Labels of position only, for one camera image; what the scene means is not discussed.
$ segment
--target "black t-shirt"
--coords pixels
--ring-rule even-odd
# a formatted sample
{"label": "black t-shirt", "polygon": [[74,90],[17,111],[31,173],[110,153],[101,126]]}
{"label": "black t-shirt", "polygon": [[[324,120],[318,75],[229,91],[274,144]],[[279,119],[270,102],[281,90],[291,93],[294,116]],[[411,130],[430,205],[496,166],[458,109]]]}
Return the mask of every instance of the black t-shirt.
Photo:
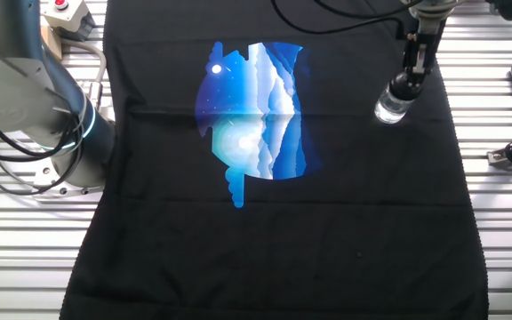
{"label": "black t-shirt", "polygon": [[61,319],[487,318],[439,69],[400,123],[374,117],[395,24],[310,36],[268,0],[110,0],[106,22],[118,139]]}

